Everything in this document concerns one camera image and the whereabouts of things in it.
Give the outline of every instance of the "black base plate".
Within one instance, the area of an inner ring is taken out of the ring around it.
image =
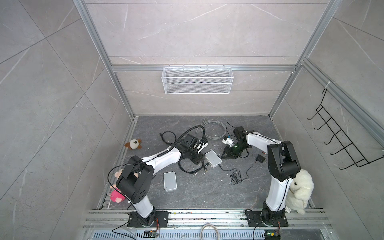
[[[169,215],[169,212],[165,212],[165,211],[159,211],[159,212],[156,211],[155,212],[155,218],[157,218],[159,220],[160,227],[167,227],[168,226],[168,215]],[[141,225],[141,223],[140,223],[140,219],[138,217],[137,212],[131,212],[130,213],[127,227],[143,227],[143,225]],[[149,227],[156,227],[156,220]]]
[[[248,226],[250,227],[265,227],[264,223],[262,222],[261,217],[261,211],[245,211],[245,215],[247,216],[248,220]],[[288,221],[285,217],[285,214],[283,214],[281,219],[276,220],[276,222],[280,222],[280,227],[288,227]],[[278,227],[279,223],[276,223],[269,227]]]

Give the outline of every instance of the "gray floor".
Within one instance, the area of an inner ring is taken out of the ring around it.
[[[135,149],[127,153],[127,161],[131,156],[145,157],[164,150],[168,145],[162,142],[159,133],[173,131],[180,136],[188,128],[199,125],[205,120],[228,121],[231,125],[243,126],[246,131],[255,130],[270,138],[278,139],[276,130],[268,116],[140,116],[133,134],[134,138],[142,139],[142,149]],[[206,126],[208,135],[220,135],[223,127],[217,124]],[[174,137],[168,133],[166,140],[172,142]],[[225,144],[221,140],[208,140],[206,153],[214,150],[221,156]],[[255,162],[255,157],[261,153],[256,148],[249,149],[246,158],[223,160],[223,168],[238,168],[242,177],[246,178],[246,170]],[[188,159],[183,160],[182,166],[191,171],[196,169]],[[267,163],[257,162],[249,171],[249,178],[237,185],[231,185],[230,172],[224,172],[219,167],[208,168],[208,173],[201,170],[197,174],[187,174],[181,171],[177,164],[172,164],[157,173],[152,180],[148,197],[157,209],[222,209],[222,208],[261,208],[266,199],[271,182]],[[177,189],[171,192],[164,190],[163,173],[176,173]],[[127,201],[111,203],[111,209],[125,209]]]

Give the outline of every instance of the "coiled gray cable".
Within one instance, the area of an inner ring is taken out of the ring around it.
[[[221,125],[223,128],[224,128],[224,133],[223,135],[219,136],[219,137],[213,137],[213,136],[209,136],[207,133],[205,133],[205,137],[208,138],[208,139],[211,139],[211,140],[220,140],[220,139],[223,139],[223,137],[227,134],[227,130],[225,128],[225,124],[220,122],[220,121],[216,121],[216,120],[209,120],[209,121],[205,121],[203,120],[203,123],[201,124],[203,127],[205,127],[205,125],[209,124],[209,123],[217,123],[219,125]]]
[[[200,240],[203,240],[203,230],[204,230],[204,228],[206,228],[206,227],[213,227],[214,230],[216,231],[217,240],[219,240],[219,234],[218,234],[218,230],[217,230],[217,228],[216,228],[215,226],[213,226],[212,224],[210,224],[210,223],[205,224],[205,225],[201,228],[201,231],[200,231]]]

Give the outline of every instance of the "white wire basket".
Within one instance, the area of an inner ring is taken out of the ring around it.
[[[230,67],[166,67],[161,75],[166,94],[224,94],[231,91]]]

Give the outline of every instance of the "white zip tie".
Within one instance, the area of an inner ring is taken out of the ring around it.
[[[336,82],[328,81],[327,85],[325,85],[325,88],[327,88],[330,83],[336,83]]]

